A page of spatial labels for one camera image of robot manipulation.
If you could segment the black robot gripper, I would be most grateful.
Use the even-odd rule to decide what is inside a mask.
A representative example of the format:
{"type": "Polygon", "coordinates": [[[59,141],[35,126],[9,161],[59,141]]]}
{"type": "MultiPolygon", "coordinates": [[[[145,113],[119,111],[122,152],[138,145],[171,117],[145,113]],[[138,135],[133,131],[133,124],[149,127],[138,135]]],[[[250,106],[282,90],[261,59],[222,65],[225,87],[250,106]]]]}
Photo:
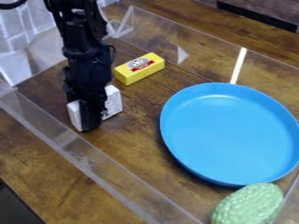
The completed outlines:
{"type": "Polygon", "coordinates": [[[107,112],[106,86],[113,81],[117,48],[103,38],[109,22],[102,17],[97,0],[43,0],[59,28],[63,56],[69,65],[63,90],[69,102],[79,101],[82,129],[94,130],[107,112]]]}

